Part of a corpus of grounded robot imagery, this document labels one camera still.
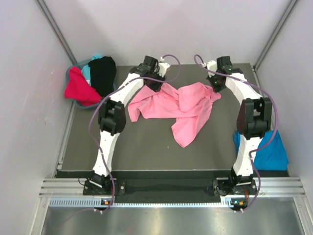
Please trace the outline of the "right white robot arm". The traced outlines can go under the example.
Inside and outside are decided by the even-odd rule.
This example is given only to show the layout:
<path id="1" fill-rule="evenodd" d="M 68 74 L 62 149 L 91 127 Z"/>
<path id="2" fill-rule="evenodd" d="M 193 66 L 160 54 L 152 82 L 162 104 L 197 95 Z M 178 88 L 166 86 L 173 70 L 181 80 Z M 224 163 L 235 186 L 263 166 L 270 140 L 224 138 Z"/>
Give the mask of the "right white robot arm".
<path id="1" fill-rule="evenodd" d="M 246 193 L 255 187 L 253 180 L 256 150 L 271 126 L 272 102 L 257 93 L 245 79 L 241 69 L 234 68 L 230 57 L 220 57 L 206 63 L 209 70 L 207 80 L 213 91 L 219 93 L 227 88 L 237 98 L 240 109 L 237 117 L 239 148 L 237 159 L 226 180 L 215 180 L 216 193 Z"/>

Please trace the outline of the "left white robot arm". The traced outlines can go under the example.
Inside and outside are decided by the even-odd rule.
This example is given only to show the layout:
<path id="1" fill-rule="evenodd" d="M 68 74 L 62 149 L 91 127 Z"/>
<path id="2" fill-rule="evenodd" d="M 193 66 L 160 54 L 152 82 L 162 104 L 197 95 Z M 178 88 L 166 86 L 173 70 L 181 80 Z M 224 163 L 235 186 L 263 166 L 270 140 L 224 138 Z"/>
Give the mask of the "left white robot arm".
<path id="1" fill-rule="evenodd" d="M 120 133 L 126 126 L 125 106 L 134 94 L 143 86 L 152 91 L 158 91 L 166 79 L 170 64 L 164 57 L 156 59 L 146 56 L 143 63 L 133 67 L 119 88 L 105 97 L 95 110 L 98 114 L 100 140 L 97 159 L 92 173 L 87 177 L 84 195 L 114 195 L 112 177 L 112 157 Z"/>

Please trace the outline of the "pink t shirt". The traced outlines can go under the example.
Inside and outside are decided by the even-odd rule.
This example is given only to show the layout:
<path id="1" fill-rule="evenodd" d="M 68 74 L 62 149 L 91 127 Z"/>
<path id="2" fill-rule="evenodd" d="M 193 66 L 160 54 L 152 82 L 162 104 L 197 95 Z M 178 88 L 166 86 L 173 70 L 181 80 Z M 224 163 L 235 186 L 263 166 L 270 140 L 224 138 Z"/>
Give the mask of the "pink t shirt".
<path id="1" fill-rule="evenodd" d="M 164 83 L 159 92 L 144 86 L 129 103 L 128 112 L 132 122 L 140 116 L 175 118 L 172 133 L 175 141 L 185 148 L 209 120 L 213 103 L 220 98 L 212 87 L 200 82 L 179 89 Z"/>

